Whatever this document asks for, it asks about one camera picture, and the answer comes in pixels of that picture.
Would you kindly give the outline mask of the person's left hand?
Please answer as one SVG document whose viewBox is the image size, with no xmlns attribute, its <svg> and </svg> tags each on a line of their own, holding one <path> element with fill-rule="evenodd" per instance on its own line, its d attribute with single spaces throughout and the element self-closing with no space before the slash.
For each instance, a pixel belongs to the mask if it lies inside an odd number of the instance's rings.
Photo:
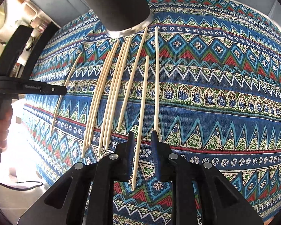
<svg viewBox="0 0 281 225">
<path fill-rule="evenodd" d="M 7 148 L 7 136 L 8 129 L 11 124 L 11 118 L 13 116 L 13 108 L 8 106 L 4 119 L 0 120 L 0 150 L 5 151 Z"/>
</svg>

